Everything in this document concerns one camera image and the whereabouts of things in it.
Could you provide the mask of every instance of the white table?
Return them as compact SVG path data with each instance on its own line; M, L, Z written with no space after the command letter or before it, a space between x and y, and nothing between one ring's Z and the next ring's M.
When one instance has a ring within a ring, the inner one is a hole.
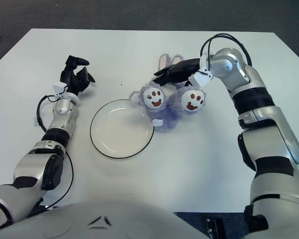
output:
M90 61L88 71L97 84L80 96L77 127L67 148L75 179L60 205L115 198L178 212L243 211L255 173L242 160L238 115L218 79L205 87L206 106L200 114L181 121L170 133L155 132L148 147L132 158L117 161L103 156L89 136L95 112L148 82L161 54L198 57L201 45L215 33L32 29L0 60L0 184L12 182L19 160L43 136L34 126L37 103L43 95L53 94L52 84L59 81L71 54ZM299 139L299 59L273 33L231 34L249 51ZM237 46L226 39L212 43L213 52L223 47ZM42 105L46 126L52 120L52 106ZM70 172L66 159L61 184L46 194L46 204L63 195Z

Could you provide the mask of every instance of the floor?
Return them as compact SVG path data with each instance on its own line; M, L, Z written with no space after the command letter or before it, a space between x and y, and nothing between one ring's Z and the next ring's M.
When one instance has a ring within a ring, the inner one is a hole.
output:
M31 28L274 32L299 56L299 0L0 0L0 59ZM213 216L178 215L203 232ZM242 213L214 216L247 233Z

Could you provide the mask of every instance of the black cable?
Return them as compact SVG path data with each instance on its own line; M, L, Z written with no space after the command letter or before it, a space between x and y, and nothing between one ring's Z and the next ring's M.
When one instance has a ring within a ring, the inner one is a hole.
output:
M54 95L49 95L49 96L43 96L42 99L39 101L38 103L38 106L36 108L36 119L38 121L38 124L39 126L43 129L44 132L46 132L46 128L44 127L43 125L43 122L42 122L42 119L41 119L41 116L40 116L40 107L41 107L41 104L42 102L46 99L46 98L49 98L49 97L53 97Z
M46 132L46 128L44 127L43 122L42 122L42 119L41 119L41 116L40 116L40 106L41 106L42 102L43 102L45 99L48 98L48 100L50 101L49 97L53 97L53 96L54 96L54 95L49 95L49 96L46 95L46 96L42 97L42 99L39 101L39 104L38 104L38 106L37 106L37 108L36 108L36 118L37 118L37 121L38 121L38 123L39 123L39 126L42 128L42 130L43 130L44 132ZM71 179L70 186L69 186L69 188L66 190L66 192L63 194L63 196L62 196L61 198L59 198L56 202L52 203L51 205L47 206L44 210L47 210L48 208L51 208L51 207L53 207L55 204L57 204L58 202L60 202L60 201L67 195L67 193L70 191L70 189L71 189L71 187L72 187L73 180L74 180L73 163L72 163L72 159L71 159L69 153L68 153L68 152L65 152L65 153L66 153L66 155L67 155L68 158L69 158L69 161L70 161L70 164L71 164L71 170L72 170L72 179Z
M207 41L205 41L205 43L202 45L202 47L200 49L200 56L202 56L204 47L206 46L207 43L209 43L208 44L208 53L207 53L208 70L210 70L210 45L211 45L211 41L215 38L227 38L227 39L232 40L235 43L237 43L240 46L240 48L243 50L244 54L246 55L247 64L252 66L252 61L251 61L250 55L249 55L248 51L246 50L246 48L244 47L244 45L240 41L238 41L234 36L232 36L230 34L219 33L219 34L212 36Z

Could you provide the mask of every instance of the white plate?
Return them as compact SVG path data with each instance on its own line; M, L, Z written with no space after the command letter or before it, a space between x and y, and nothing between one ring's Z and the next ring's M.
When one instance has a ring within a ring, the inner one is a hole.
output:
M150 142L154 127L143 110L129 100L112 101L93 117L91 140L96 149L111 158L127 158L141 152Z

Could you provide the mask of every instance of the stuffed toy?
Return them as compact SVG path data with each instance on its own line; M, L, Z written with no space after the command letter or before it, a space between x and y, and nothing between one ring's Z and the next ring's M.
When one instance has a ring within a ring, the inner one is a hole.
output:
M167 108L167 98L159 84L149 82L141 90L130 95L133 104L145 108L147 116L152 120L153 126L162 131L174 128L179 117Z
M170 59L168 54L163 54L159 58L158 69L164 69L182 60L183 57L180 55ZM134 91L130 95L131 103L143 106L153 126L160 131L175 128L182 115L193 115L204 104L205 94L200 88L184 86L184 83L172 85L174 90L170 96L166 93L168 86L163 88L154 81L150 81L140 91Z

